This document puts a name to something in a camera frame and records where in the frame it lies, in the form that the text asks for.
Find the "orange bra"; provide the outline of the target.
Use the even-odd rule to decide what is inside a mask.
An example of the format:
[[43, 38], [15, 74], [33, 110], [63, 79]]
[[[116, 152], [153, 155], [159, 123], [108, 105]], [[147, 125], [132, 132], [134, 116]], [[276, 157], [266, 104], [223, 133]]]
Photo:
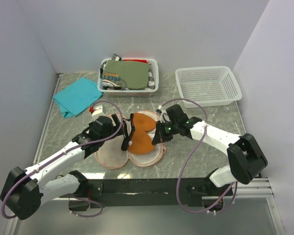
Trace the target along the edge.
[[128, 151], [137, 155], [151, 152], [154, 149], [154, 145], [148, 132], [156, 128], [156, 121], [145, 114], [134, 113], [131, 124], [134, 127], [131, 130], [134, 130], [134, 132], [131, 138], [132, 144], [128, 147]]

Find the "floral pink bra laundry bag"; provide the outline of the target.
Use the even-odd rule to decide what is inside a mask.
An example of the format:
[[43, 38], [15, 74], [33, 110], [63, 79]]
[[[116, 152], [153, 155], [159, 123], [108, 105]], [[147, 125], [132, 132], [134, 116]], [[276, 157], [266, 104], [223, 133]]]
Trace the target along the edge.
[[[156, 122], [160, 120], [159, 115], [150, 111], [138, 111], [137, 113], [145, 114]], [[153, 139], [155, 130], [148, 132], [148, 135]], [[138, 167], [148, 167], [158, 163], [163, 155], [166, 153], [166, 147], [160, 143], [154, 145], [154, 149], [143, 155], [132, 154], [128, 150], [122, 151], [121, 145], [123, 142], [123, 136], [118, 136], [109, 140], [103, 144], [97, 153], [95, 153], [95, 159], [107, 169], [117, 169], [125, 166], [130, 160]]]

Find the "white clothes basket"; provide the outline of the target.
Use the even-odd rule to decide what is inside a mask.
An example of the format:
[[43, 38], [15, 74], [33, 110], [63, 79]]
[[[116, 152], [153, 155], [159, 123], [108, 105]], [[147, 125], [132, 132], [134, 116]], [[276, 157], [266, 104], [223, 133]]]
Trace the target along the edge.
[[105, 93], [108, 97], [151, 97], [159, 88], [159, 67], [155, 59], [145, 58], [151, 64], [151, 71], [155, 82], [155, 88], [152, 90], [104, 90], [102, 86], [102, 78], [98, 74], [98, 90]]

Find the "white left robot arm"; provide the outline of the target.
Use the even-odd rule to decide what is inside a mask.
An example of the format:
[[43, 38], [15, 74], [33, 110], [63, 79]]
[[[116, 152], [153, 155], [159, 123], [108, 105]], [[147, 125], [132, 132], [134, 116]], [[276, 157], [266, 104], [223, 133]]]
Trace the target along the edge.
[[47, 159], [26, 169], [12, 169], [0, 194], [3, 217], [25, 220], [54, 198], [64, 195], [73, 198], [86, 196], [89, 180], [82, 173], [75, 170], [61, 178], [56, 176], [96, 153], [106, 141], [126, 133], [122, 115], [100, 116]]

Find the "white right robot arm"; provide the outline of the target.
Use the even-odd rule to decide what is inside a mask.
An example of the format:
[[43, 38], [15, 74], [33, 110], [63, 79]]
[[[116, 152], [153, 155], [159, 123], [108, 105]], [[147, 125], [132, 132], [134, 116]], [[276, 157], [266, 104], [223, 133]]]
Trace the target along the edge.
[[234, 182], [247, 185], [267, 167], [268, 161], [253, 135], [232, 134], [198, 117], [188, 117], [177, 104], [167, 108], [166, 113], [169, 120], [156, 123], [153, 145], [171, 141], [173, 135], [179, 134], [227, 155], [229, 164], [207, 176], [205, 189], [208, 194], [216, 195], [223, 186]]

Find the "black grey striped garment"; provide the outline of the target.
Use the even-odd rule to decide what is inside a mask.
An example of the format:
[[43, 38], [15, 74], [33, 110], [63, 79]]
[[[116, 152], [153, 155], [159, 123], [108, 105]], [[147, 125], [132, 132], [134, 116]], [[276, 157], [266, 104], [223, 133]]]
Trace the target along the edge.
[[[114, 54], [113, 57], [111, 59], [109, 59], [109, 60], [123, 61], [123, 59], [121, 57], [119, 57], [118, 55], [116, 55], [116, 54]], [[107, 62], [108, 62], [108, 60], [105, 61], [105, 62], [103, 62], [101, 64], [101, 66], [100, 66], [100, 70], [99, 70], [100, 71], [100, 77], [102, 76], [103, 70], [104, 70]], [[152, 75], [152, 71], [151, 71], [151, 67], [150, 66], [151, 66], [151, 64], [149, 64], [149, 80], [148, 80], [148, 86], [147, 86], [147, 88], [144, 88], [143, 90], [152, 90], [152, 89], [155, 88], [155, 82], [154, 82], [154, 78], [153, 78], [153, 75]], [[110, 89], [110, 88], [105, 89], [104, 87], [103, 87], [103, 89], [104, 90], [119, 90], [119, 89]]]

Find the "teal folded cloth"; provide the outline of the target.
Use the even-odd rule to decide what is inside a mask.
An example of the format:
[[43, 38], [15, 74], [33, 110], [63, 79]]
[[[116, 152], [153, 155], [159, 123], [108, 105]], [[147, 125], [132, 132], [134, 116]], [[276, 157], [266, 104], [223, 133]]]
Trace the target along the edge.
[[57, 104], [62, 117], [78, 116], [100, 99], [102, 92], [98, 90], [97, 86], [96, 82], [82, 77], [56, 93], [53, 100]]

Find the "green printed t-shirt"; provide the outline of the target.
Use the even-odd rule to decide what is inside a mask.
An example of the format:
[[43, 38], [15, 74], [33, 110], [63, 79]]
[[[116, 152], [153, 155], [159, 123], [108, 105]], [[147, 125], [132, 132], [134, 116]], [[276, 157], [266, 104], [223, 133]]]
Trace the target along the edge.
[[149, 64], [108, 60], [101, 78], [105, 89], [141, 90], [148, 86]]

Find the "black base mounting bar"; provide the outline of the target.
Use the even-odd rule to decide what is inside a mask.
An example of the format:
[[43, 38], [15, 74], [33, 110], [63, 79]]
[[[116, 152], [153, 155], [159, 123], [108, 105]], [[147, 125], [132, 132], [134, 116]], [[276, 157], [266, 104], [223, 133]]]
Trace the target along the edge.
[[[73, 195], [101, 203], [104, 207], [177, 205], [176, 178], [91, 179]], [[207, 178], [182, 178], [179, 198], [183, 205], [201, 207], [203, 197], [219, 197], [229, 184], [218, 188]]]

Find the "white empty mesh basket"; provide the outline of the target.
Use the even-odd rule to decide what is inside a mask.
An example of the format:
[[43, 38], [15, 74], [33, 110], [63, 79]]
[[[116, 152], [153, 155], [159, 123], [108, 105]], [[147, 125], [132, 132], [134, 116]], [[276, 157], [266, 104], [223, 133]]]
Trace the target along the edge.
[[243, 97], [227, 66], [177, 69], [175, 78], [180, 96], [192, 101], [183, 101], [186, 108], [194, 108], [194, 103], [202, 107], [229, 105]]

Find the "red garment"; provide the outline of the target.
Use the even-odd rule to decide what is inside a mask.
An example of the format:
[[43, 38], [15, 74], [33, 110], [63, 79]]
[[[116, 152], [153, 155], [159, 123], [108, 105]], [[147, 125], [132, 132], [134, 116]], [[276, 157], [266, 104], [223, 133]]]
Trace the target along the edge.
[[132, 62], [140, 62], [140, 63], [148, 64], [148, 61], [145, 59], [123, 59], [123, 61], [132, 61]]

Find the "aluminium rail frame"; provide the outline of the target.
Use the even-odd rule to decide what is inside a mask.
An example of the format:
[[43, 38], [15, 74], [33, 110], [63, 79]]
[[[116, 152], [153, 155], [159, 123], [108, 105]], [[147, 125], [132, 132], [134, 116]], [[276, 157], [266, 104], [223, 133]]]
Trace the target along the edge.
[[[245, 132], [237, 102], [186, 109], [173, 73], [159, 76], [150, 97], [108, 97], [98, 101], [105, 113], [94, 120], [88, 112], [63, 119], [56, 104], [47, 118], [43, 142], [34, 164], [9, 174], [2, 200], [28, 226], [21, 233], [51, 234], [52, 217], [39, 218], [56, 199], [84, 202], [90, 218], [72, 209], [63, 234], [82, 235], [281, 235], [273, 216], [269, 181], [255, 171], [237, 187], [218, 188], [210, 181], [217, 169], [233, 174], [237, 154], [243, 166], [263, 163], [255, 139]], [[193, 134], [174, 133], [159, 144], [163, 158], [143, 168], [128, 162], [123, 136], [101, 139], [118, 131], [121, 117], [143, 111], [156, 114], [162, 105], [184, 111]]]

